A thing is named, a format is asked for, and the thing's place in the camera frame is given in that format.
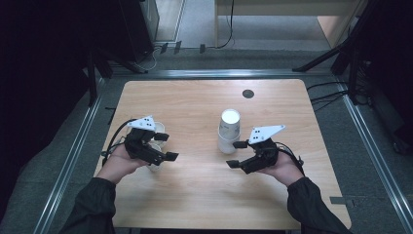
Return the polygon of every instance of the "table top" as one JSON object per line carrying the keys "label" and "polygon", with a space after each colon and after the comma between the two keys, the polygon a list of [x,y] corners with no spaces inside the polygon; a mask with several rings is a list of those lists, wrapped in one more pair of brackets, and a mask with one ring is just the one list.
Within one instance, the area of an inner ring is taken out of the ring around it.
{"label": "table top", "polygon": [[[254,92],[252,98],[243,91]],[[286,210],[286,187],[273,177],[246,175],[230,169],[227,160],[245,160],[251,148],[231,155],[217,147],[223,110],[241,114],[241,140],[252,127],[286,125],[273,136],[304,160],[304,172],[321,190],[321,197],[347,227],[345,205],[331,204],[341,197],[319,125],[304,83],[286,80],[131,81],[122,92],[108,137],[130,118],[152,115],[169,134],[163,152],[179,153],[161,170],[146,167],[127,175],[117,185],[114,225],[141,228],[300,229]],[[125,136],[124,128],[119,136]],[[101,158],[95,173],[101,168]]]}

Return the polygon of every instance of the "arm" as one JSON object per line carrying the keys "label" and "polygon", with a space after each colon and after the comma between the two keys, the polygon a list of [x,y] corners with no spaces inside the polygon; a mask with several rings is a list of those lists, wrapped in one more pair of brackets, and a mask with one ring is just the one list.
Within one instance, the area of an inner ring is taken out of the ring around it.
{"label": "arm", "polygon": [[292,159],[279,152],[276,165],[258,173],[273,176],[288,190],[287,209],[306,233],[351,233],[321,199],[319,188],[298,170]]}
{"label": "arm", "polygon": [[131,159],[125,146],[119,145],[97,176],[76,196],[73,210],[60,233],[115,233],[112,217],[116,213],[116,184],[145,165],[147,163],[140,159]]}

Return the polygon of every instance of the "black hole on table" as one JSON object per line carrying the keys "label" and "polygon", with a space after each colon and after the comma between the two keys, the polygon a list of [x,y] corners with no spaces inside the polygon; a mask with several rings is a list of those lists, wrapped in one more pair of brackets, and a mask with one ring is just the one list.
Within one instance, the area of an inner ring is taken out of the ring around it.
{"label": "black hole on table", "polygon": [[244,98],[252,98],[254,97],[254,92],[252,90],[244,90],[243,96]]}

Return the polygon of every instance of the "person's left hand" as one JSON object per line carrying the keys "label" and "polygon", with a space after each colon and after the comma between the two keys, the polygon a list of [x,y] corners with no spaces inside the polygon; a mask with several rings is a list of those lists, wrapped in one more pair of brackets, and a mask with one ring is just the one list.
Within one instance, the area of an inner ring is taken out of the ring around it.
{"label": "person's left hand", "polygon": [[96,177],[105,178],[115,184],[136,171],[137,168],[148,165],[140,159],[131,159],[123,144],[118,145]]}

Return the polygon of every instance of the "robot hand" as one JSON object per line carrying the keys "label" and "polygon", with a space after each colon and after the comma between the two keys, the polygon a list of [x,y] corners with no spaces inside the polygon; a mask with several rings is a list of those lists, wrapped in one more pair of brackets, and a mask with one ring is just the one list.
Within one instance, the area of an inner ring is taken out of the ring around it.
{"label": "robot hand", "polygon": [[248,140],[237,141],[234,142],[233,145],[235,148],[247,148],[250,146],[254,149],[255,155],[242,162],[238,160],[227,161],[228,166],[232,169],[241,168],[246,174],[250,174],[275,165],[279,157],[279,151],[282,151],[291,157],[293,162],[304,174],[302,170],[304,162],[301,158],[297,160],[286,145],[279,143],[282,145],[282,148],[280,148],[277,143],[271,140],[271,136],[277,134],[284,128],[284,125],[254,128]]}
{"label": "robot hand", "polygon": [[152,116],[147,116],[142,119],[130,120],[121,126],[122,129],[126,124],[131,127],[131,132],[125,138],[124,145],[131,158],[139,158],[149,164],[159,166],[164,161],[175,161],[178,153],[167,152],[164,154],[156,149],[153,149],[149,141],[153,138],[155,140],[167,141],[169,135],[155,133],[155,122]]}

